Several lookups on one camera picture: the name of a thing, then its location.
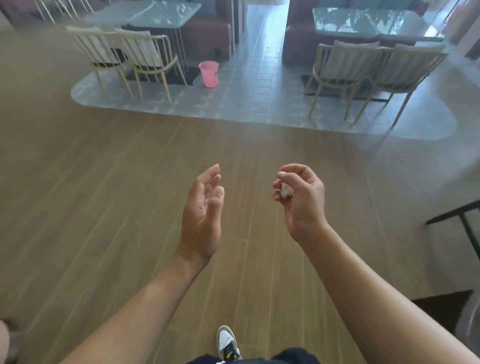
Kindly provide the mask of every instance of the shoelace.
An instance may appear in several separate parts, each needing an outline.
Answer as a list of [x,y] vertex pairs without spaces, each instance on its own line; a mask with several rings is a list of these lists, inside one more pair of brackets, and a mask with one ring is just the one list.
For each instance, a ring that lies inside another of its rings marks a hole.
[[223,349],[223,360],[226,362],[241,360],[240,352],[233,341],[229,342],[225,349]]

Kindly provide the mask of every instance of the gray tile floor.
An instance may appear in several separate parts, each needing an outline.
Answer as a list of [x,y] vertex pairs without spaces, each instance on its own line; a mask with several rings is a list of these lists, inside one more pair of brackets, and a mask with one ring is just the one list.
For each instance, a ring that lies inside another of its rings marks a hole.
[[[171,85],[174,100],[171,106],[163,85],[143,83],[145,100],[141,102],[135,82],[131,82],[135,95],[131,100],[115,72],[102,72],[104,94],[91,73],[72,89],[72,97],[80,104],[103,108],[347,133],[389,133],[409,139],[439,140],[455,133],[457,120],[442,99],[445,92],[441,92],[446,87],[442,79],[458,72],[450,60],[452,55],[420,85],[392,130],[390,126],[403,102],[403,95],[395,95],[386,108],[383,103],[371,103],[356,124],[352,121],[361,101],[354,101],[350,118],[345,121],[346,101],[321,97],[312,118],[308,119],[313,97],[302,95],[300,75],[310,73],[311,68],[281,63],[287,10],[288,5],[249,5],[248,33],[234,58],[220,65],[219,84],[215,89],[204,87],[201,77],[194,86]],[[448,87],[460,87],[463,81],[462,76],[454,78],[458,85],[450,83]]]

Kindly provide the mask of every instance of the hand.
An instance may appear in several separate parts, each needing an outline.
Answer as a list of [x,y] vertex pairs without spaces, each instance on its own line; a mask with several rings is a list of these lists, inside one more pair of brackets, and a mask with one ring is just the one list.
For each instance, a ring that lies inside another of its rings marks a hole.
[[291,237],[300,245],[318,229],[328,226],[325,219],[325,188],[313,171],[301,164],[288,164],[277,174],[273,188],[281,188],[281,182],[293,188],[293,196],[283,199],[280,192],[274,200],[285,210],[285,223]]
[[[177,254],[202,268],[208,264],[220,243],[220,217],[225,191],[217,186],[221,179],[219,172],[220,167],[215,164],[195,179],[183,210]],[[213,196],[207,199],[206,195],[211,190],[214,190]]]

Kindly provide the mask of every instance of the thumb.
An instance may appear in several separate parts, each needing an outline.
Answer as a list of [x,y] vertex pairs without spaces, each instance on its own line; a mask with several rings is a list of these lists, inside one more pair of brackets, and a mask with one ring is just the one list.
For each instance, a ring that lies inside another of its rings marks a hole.
[[207,200],[206,218],[210,222],[220,223],[222,216],[223,201],[225,197],[225,190],[222,186],[217,186],[213,191],[213,196]]
[[294,192],[298,192],[298,190],[305,186],[306,182],[296,173],[286,173],[286,172],[279,172],[277,175],[279,180],[283,183],[288,184],[291,188],[293,188]]

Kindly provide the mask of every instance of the shoe sole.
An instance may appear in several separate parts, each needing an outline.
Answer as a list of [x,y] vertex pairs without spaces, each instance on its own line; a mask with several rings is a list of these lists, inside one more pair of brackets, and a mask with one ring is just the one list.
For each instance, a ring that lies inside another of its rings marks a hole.
[[227,325],[222,325],[218,328],[218,330],[216,331],[216,348],[218,350],[218,357],[222,360],[223,360],[223,354],[220,351],[220,345],[219,345],[220,337],[219,336],[220,336],[220,331],[223,331],[223,330],[228,332],[233,337],[233,339],[235,340],[235,343],[237,343],[237,339],[235,338],[235,335],[233,334],[233,331],[232,331],[231,328],[229,328]]

